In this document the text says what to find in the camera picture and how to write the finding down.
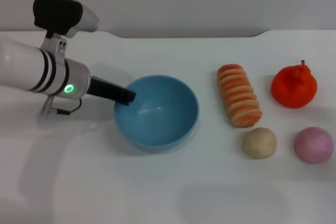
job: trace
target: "bowl rim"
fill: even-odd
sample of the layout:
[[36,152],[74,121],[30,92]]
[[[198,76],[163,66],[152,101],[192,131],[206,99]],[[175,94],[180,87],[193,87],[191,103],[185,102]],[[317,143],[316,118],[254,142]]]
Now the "bowl rim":
[[175,140],[173,140],[173,141],[171,141],[171,142],[169,142],[169,143],[166,143],[166,144],[144,144],[144,143],[139,143],[138,141],[135,141],[135,140],[133,140],[133,139],[131,139],[131,138],[129,138],[129,137],[127,137],[125,134],[124,134],[124,132],[123,132],[123,130],[121,129],[121,127],[120,127],[120,124],[119,124],[119,122],[118,122],[118,120],[116,120],[116,117],[115,117],[115,112],[116,112],[116,108],[118,107],[118,104],[117,103],[115,103],[114,104],[114,121],[116,122],[116,125],[118,126],[118,128],[119,128],[119,130],[122,132],[122,134],[125,136],[125,138],[127,138],[129,141],[131,141],[131,142],[133,142],[133,143],[135,143],[136,145],[138,145],[138,146],[140,146],[140,147],[149,147],[149,148],[155,148],[155,147],[169,147],[170,145],[172,145],[172,144],[174,144],[174,143],[177,143],[177,142],[179,142],[179,141],[182,141],[182,140],[184,140],[191,132],[192,132],[192,130],[195,128],[195,126],[196,126],[196,124],[197,124],[197,121],[198,121],[198,117],[199,117],[199,107],[200,107],[200,104],[199,104],[199,102],[198,102],[198,99],[197,99],[197,96],[196,96],[196,94],[195,94],[195,92],[185,83],[185,82],[183,82],[182,80],[180,80],[180,79],[178,79],[178,78],[176,78],[176,77],[172,77],[172,76],[168,76],[168,75],[164,75],[164,74],[153,74],[153,75],[150,75],[150,76],[144,76],[144,77],[140,77],[140,78],[138,78],[138,79],[136,79],[136,80],[134,80],[134,81],[132,81],[130,84],[128,84],[125,88],[126,89],[129,89],[129,87],[132,85],[132,84],[134,84],[134,83],[136,83],[136,82],[138,82],[138,81],[142,81],[142,80],[144,80],[144,79],[148,79],[148,78],[167,78],[167,79],[171,79],[171,80],[173,80],[173,81],[177,81],[177,82],[179,82],[180,84],[182,84],[184,87],[186,87],[190,92],[191,92],[191,94],[193,95],[193,98],[194,98],[194,100],[195,100],[195,102],[196,102],[196,107],[197,107],[197,114],[196,114],[196,117],[195,117],[195,120],[194,120],[194,122],[193,122],[193,125],[190,127],[190,129],[188,130],[188,132],[186,132],[183,136],[181,136],[181,137],[179,137],[179,138],[177,138],[177,139],[175,139]]

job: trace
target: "pink bun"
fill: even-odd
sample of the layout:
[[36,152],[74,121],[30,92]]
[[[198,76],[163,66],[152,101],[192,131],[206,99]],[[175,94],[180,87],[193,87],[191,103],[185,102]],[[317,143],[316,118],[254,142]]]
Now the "pink bun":
[[327,161],[334,150],[334,142],[330,134],[319,127],[302,130],[294,139],[296,154],[310,164],[321,164]]

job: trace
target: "tan dough ball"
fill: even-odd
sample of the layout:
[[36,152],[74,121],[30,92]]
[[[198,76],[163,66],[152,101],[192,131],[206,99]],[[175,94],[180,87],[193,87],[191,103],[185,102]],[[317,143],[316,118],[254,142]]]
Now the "tan dough ball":
[[244,152],[256,159],[270,157],[277,149],[277,138],[267,128],[256,128],[248,132],[244,138]]

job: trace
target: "white tabletop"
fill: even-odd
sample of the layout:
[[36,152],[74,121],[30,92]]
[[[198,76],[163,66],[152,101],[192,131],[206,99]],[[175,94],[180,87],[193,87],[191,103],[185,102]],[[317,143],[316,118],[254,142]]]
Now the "white tabletop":
[[[44,32],[1,36],[33,46]],[[196,93],[197,127],[178,149],[146,154],[122,136],[113,102],[86,95],[69,117],[39,116],[45,100],[0,87],[0,223],[33,224],[316,224],[336,220],[335,156],[298,160],[295,134],[320,126],[336,139],[336,31],[270,31],[254,38],[121,39],[104,32],[69,39],[66,56],[92,74],[126,86],[155,73]],[[273,76],[304,59],[318,93],[297,110],[269,94]],[[241,143],[250,129],[228,124],[217,69],[244,67],[263,117],[278,139],[274,156],[253,160]],[[62,108],[73,101],[58,100]]]

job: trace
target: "toy tomato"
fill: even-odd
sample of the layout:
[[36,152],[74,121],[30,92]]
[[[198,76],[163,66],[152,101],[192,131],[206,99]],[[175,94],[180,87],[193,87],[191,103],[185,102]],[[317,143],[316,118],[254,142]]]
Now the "toy tomato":
[[289,108],[305,106],[317,91],[317,82],[304,62],[302,60],[301,65],[281,69],[272,81],[273,97]]

